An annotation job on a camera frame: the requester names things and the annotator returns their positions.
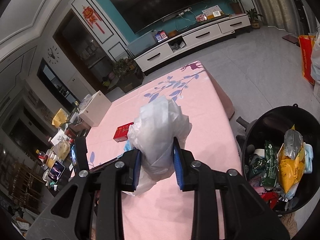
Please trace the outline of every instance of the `red shopping bag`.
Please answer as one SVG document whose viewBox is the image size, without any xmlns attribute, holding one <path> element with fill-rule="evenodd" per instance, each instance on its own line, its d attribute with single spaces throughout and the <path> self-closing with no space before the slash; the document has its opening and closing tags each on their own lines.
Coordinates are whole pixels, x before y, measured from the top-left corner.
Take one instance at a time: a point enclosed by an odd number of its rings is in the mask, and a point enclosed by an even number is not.
<svg viewBox="0 0 320 240">
<path fill-rule="evenodd" d="M 315 44 L 315 36 L 301 35 L 299 36 L 301 54 L 302 54 L 302 75 L 311 84 L 315 81 L 311 77 L 311 53 Z"/>
</svg>

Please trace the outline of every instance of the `brown rug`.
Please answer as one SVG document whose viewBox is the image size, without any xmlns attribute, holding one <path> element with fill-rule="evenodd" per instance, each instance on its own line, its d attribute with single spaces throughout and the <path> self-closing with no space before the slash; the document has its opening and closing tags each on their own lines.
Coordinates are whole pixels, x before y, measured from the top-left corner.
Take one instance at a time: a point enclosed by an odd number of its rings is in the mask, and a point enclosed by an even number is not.
<svg viewBox="0 0 320 240">
<path fill-rule="evenodd" d="M 294 219 L 294 212 L 290 214 L 283 215 L 280 217 L 282 224 L 288 230 L 290 234 L 290 238 L 293 238 L 295 234 L 298 232 L 298 225 Z"/>
</svg>

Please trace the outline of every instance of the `red chinese knot decoration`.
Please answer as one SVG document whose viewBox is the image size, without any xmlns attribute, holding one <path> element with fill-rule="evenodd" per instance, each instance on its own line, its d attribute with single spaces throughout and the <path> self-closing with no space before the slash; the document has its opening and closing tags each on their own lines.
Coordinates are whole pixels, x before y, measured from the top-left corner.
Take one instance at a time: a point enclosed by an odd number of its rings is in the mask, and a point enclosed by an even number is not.
<svg viewBox="0 0 320 240">
<path fill-rule="evenodd" d="M 99 16 L 99 14 L 97 14 L 97 12 L 95 10 L 93 10 L 92 8 L 90 8 L 89 6 L 86 8 L 85 6 L 83 6 L 83 17 L 84 19 L 87 21 L 87 23 L 89 24 L 89 26 L 93 29 L 92 25 L 96 24 L 97 27 L 101 30 L 101 32 L 104 34 L 104 31 L 102 30 L 102 28 L 100 27 L 100 25 L 97 23 L 97 20 L 102 21 L 101 17 Z"/>
</svg>

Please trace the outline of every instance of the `tv stand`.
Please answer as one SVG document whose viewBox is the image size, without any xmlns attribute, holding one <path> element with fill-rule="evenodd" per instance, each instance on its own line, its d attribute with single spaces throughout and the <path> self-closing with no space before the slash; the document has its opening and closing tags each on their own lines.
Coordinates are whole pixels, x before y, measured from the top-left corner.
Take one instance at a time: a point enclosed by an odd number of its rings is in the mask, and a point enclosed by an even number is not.
<svg viewBox="0 0 320 240">
<path fill-rule="evenodd" d="M 169 59 L 173 59 L 182 53 L 184 55 L 187 51 L 191 52 L 191 49 L 209 41 L 228 35 L 233 35 L 233 37 L 236 38 L 235 30 L 247 26 L 250 26 L 250 21 L 246 14 L 233 14 L 230 17 L 195 26 L 191 30 L 183 32 L 149 49 L 134 60 L 140 66 L 141 70 L 148 74 L 153 71 L 151 70 L 153 67 L 169 61 Z M 183 40 L 186 45 L 182 49 L 173 52 L 169 44 L 174 43 L 175 40 Z"/>
</svg>

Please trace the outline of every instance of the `metal screw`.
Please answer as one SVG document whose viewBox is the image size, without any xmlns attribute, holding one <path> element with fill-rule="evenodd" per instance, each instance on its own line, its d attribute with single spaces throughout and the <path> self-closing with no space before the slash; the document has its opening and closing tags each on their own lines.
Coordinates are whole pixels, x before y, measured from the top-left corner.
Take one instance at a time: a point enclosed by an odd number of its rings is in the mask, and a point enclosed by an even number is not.
<svg viewBox="0 0 320 240">
<path fill-rule="evenodd" d="M 230 176 L 237 176 L 238 175 L 238 171 L 236 171 L 235 169 L 228 170 L 228 173 Z"/>
<path fill-rule="evenodd" d="M 191 166 L 192 166 L 192 167 L 195 167 L 195 168 L 200 167 L 200 166 L 201 166 L 201 162 L 200 162 L 200 161 L 193 161 L 193 162 L 191 163 Z"/>
<path fill-rule="evenodd" d="M 83 171 L 80 171 L 80 172 L 79 172 L 79 176 L 82 177 L 82 178 L 88 176 L 88 174 L 89 174 L 89 173 L 88 173 L 88 171 L 86 171 L 86 170 L 83 170 Z"/>
<path fill-rule="evenodd" d="M 124 162 L 116 162 L 115 167 L 116 168 L 122 168 L 124 166 Z"/>
</svg>

